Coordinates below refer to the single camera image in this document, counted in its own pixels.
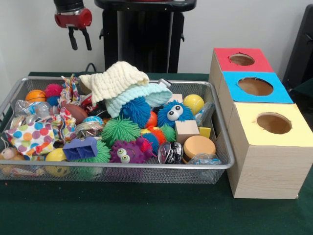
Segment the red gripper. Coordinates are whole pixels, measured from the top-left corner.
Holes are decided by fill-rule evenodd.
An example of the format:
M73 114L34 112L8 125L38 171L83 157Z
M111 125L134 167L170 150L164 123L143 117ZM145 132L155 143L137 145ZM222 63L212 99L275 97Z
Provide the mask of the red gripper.
M68 35L70 39L70 44L73 50L77 50L78 46L76 43L76 39L74 37L74 28L81 29L85 37L85 42L87 49L89 51L92 50L90 37L88 31L86 29L87 26L91 25L92 22L92 14L91 11L87 8L82 8L76 11L59 13L57 12L54 15L54 19L56 24L61 28L68 27Z

